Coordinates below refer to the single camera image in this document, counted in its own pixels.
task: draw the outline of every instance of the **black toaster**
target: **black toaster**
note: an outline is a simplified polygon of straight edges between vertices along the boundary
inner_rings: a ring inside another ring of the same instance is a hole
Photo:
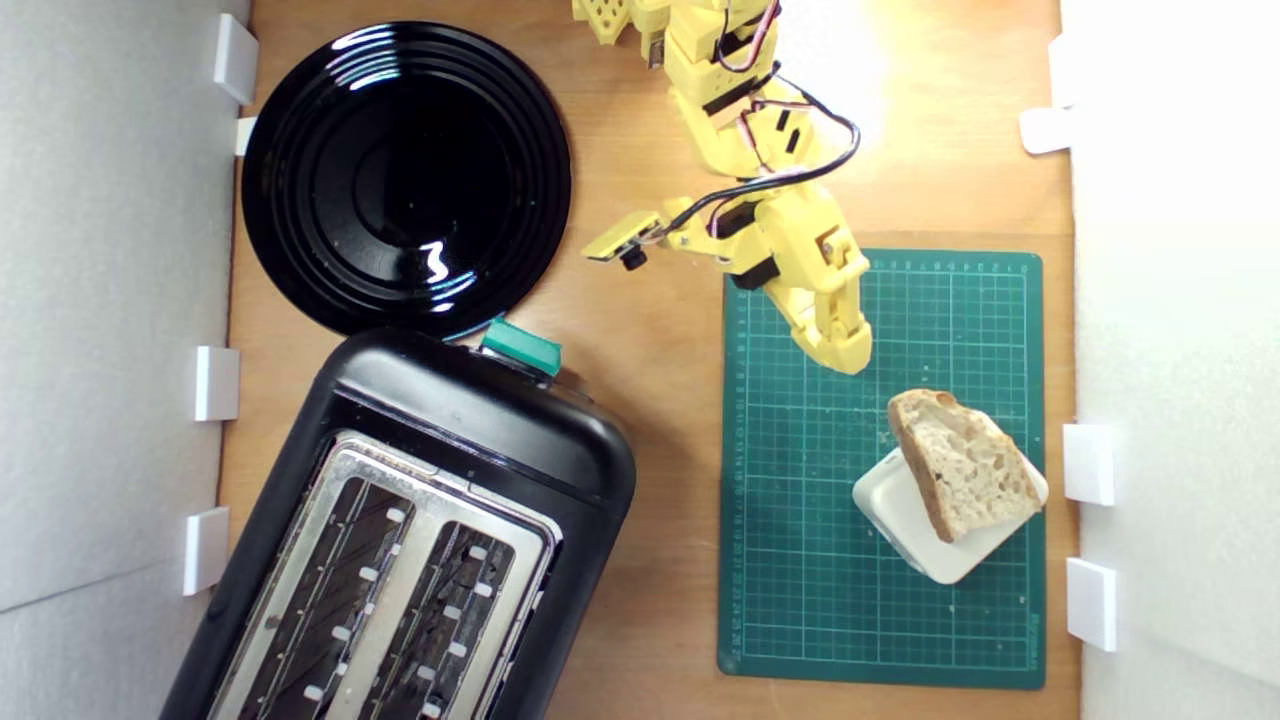
[[[161,717],[540,717],[635,465],[526,360],[404,329],[347,340]]]

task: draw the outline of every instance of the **cutting mat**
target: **cutting mat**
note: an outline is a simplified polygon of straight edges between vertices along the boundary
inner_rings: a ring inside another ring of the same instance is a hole
[[[868,250],[872,364],[810,361],[762,292],[726,286],[721,669],[736,675],[984,688],[1044,684],[1044,519],[956,585],[916,573],[854,482],[896,445],[911,387],[987,411],[1044,466],[1038,256]]]

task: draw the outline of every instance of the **white clip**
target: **white clip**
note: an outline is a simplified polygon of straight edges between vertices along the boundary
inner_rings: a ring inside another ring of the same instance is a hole
[[[253,126],[257,124],[257,115],[236,120],[236,156],[243,158],[248,152],[248,137],[253,135]]]
[[[1066,150],[1074,140],[1071,111],[1066,108],[1032,108],[1018,115],[1023,147],[1032,155]]]
[[[257,38],[229,13],[218,18],[214,82],[241,105],[253,102],[257,82]]]
[[[1066,632],[1116,651],[1116,571],[1079,557],[1066,559]]]
[[[196,421],[234,420],[239,415],[239,351],[202,345],[196,348]]]
[[[229,542],[230,512],[227,507],[214,507],[187,516],[182,594],[193,596],[223,577]]]
[[[1062,479],[1071,500],[1115,505],[1115,432],[1105,425],[1062,425]]]

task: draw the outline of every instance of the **wooden surface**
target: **wooden surface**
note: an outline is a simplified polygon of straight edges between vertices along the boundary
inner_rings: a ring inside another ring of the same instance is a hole
[[[695,167],[664,100],[666,78],[644,69],[634,35],[618,47],[596,46],[571,22],[567,0],[255,1],[259,102],[333,37],[388,19],[434,19],[520,54],[562,108],[575,156],[571,223],[550,272],[511,318],[564,345],[586,389],[625,419],[640,477],[552,719],[1079,716],[1079,647],[1065,628],[1062,562],[1076,547],[1075,515],[1062,500],[1057,430],[1074,398],[1069,168],[1062,156],[1028,158],[1016,122],[1020,110],[1048,101],[1044,47],[1057,33],[1056,3],[844,1],[838,17],[850,27],[823,28],[805,53],[829,55],[826,67],[845,73],[874,109],[876,117],[856,118],[868,128],[861,154],[828,183],[858,240],[1044,259],[1053,497],[1042,692],[728,678],[716,669],[721,277],[705,261],[660,252],[635,274],[576,256],[622,214],[719,184]],[[241,419],[225,433],[220,491],[236,536],[338,340],[275,291],[237,217],[230,343],[243,352],[243,395]]]

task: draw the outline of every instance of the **bread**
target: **bread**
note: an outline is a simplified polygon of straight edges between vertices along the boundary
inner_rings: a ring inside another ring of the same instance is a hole
[[[987,414],[910,389],[890,401],[888,424],[942,542],[1039,511],[1021,452]]]

